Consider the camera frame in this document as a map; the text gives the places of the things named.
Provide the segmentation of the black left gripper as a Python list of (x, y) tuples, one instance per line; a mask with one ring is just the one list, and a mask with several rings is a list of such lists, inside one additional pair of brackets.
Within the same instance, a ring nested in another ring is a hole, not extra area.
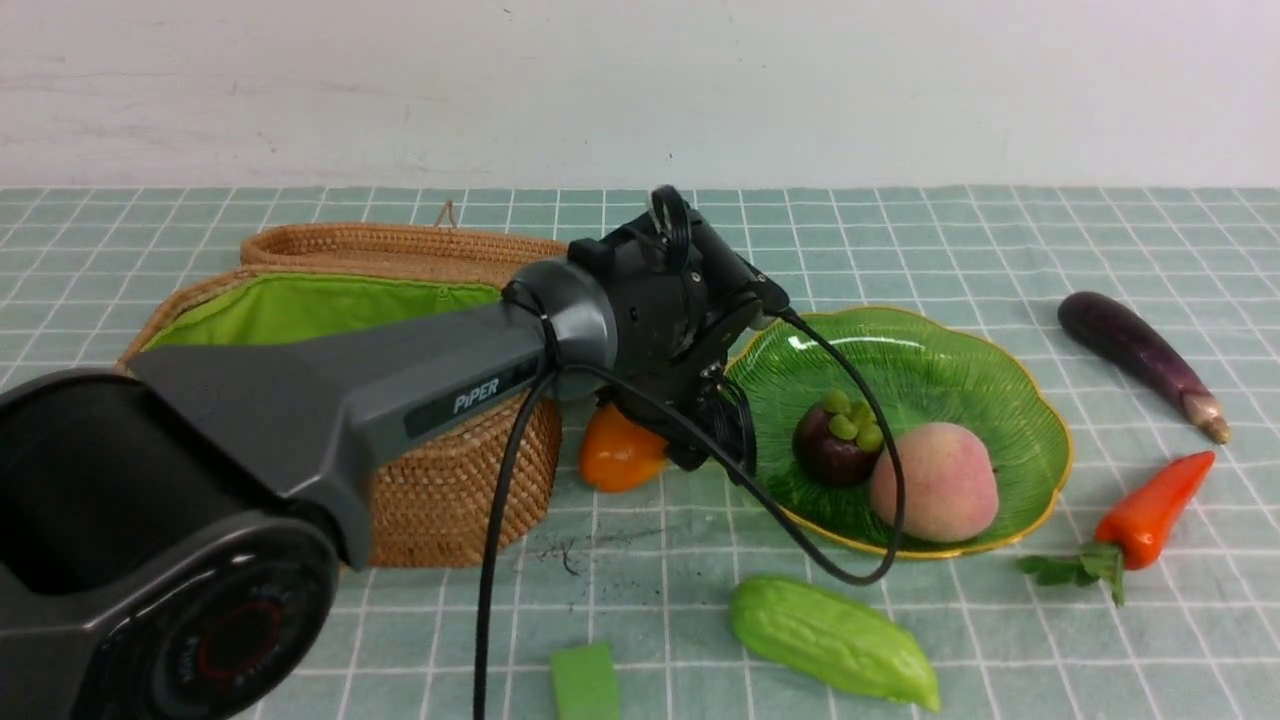
[[(756, 470), (755, 423), (745, 389), (726, 377), (730, 347), (748, 329), (756, 300), (727, 300), (713, 307), (692, 341), (675, 357), (611, 384), (611, 404), (628, 420), (667, 441), (667, 459), (684, 471), (718, 464), (721, 448), (742, 473), (721, 466), (736, 486)], [(694, 432), (704, 434), (703, 443)]]

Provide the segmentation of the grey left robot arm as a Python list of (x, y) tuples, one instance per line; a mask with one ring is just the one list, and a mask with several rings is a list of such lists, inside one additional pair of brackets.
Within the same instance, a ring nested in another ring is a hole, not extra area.
[(680, 193), (497, 304), (284, 345), (145, 350), (3, 395), (3, 716), (229, 719), (372, 547), (387, 464), (518, 395), (600, 392), (726, 466), (698, 397), (760, 277)]

